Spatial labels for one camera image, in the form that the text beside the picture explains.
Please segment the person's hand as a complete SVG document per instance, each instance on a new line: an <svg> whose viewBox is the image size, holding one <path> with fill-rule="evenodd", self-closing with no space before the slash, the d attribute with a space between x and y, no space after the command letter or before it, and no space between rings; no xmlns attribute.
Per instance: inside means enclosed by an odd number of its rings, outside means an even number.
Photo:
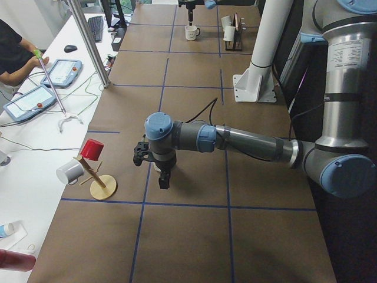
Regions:
<svg viewBox="0 0 377 283"><path fill-rule="evenodd" d="M47 65L49 63L49 57L38 58L37 56L34 56L31 58L31 62L34 67L42 67L42 65Z"/></svg>

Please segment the person's forearm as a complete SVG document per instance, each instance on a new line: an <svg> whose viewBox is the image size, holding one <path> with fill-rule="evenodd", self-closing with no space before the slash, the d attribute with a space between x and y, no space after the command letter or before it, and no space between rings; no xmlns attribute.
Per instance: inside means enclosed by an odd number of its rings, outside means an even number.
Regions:
<svg viewBox="0 0 377 283"><path fill-rule="evenodd" d="M36 49L34 44L22 38L16 49L18 52L9 58L1 56L1 83L5 85L19 85L35 67L40 66L39 59L31 54Z"/></svg>

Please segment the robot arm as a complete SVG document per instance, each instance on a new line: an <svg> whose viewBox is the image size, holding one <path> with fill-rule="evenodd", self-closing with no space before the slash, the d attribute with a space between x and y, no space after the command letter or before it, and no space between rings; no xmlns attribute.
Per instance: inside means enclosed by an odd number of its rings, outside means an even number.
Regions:
<svg viewBox="0 0 377 283"><path fill-rule="evenodd" d="M203 4L207 9L213 9L217 6L218 1L216 0L178 0L178 6L182 7L185 6L188 13L188 25L193 25L193 11L195 10L197 5Z"/></svg>
<svg viewBox="0 0 377 283"><path fill-rule="evenodd" d="M159 185L167 189L178 150L231 150L299 168L339 198L369 190L376 183L376 164L366 157L368 144L361 136L361 86L376 35L376 2L305 1L300 33L303 43L328 45L323 126L316 141L272 137L262 119L244 131L202 121L174 121L157 112L145 120L134 164L154 163L160 169Z"/></svg>

